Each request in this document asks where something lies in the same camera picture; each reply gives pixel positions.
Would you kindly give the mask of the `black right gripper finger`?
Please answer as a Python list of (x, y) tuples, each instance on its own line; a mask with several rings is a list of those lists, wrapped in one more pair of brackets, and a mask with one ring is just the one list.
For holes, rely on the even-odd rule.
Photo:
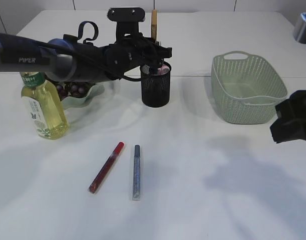
[(271, 136), (276, 143), (295, 140), (306, 141), (306, 119), (294, 118), (291, 120), (277, 119), (270, 126)]
[(306, 90), (297, 90), (275, 106), (277, 118), (283, 121), (306, 121)]

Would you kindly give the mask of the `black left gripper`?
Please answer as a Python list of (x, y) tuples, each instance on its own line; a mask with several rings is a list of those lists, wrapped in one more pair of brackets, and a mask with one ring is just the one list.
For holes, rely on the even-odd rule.
[(102, 64), (109, 69), (103, 71), (103, 79), (117, 80), (139, 66), (161, 67), (164, 59), (172, 57), (172, 48), (158, 45), (152, 38), (136, 33), (104, 46), (102, 54)]

